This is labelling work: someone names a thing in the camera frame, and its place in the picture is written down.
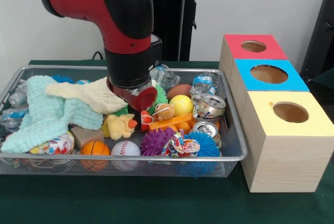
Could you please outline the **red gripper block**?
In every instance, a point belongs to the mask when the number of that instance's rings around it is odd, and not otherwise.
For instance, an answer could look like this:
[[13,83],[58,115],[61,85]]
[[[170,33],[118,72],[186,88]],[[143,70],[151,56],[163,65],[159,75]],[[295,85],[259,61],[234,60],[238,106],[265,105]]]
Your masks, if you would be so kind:
[[106,81],[107,87],[118,97],[128,103],[128,114],[135,115],[137,125],[135,132],[141,132],[141,112],[150,108],[157,98],[157,90],[152,85],[152,80],[139,88],[126,89],[120,88],[110,83],[109,79]]

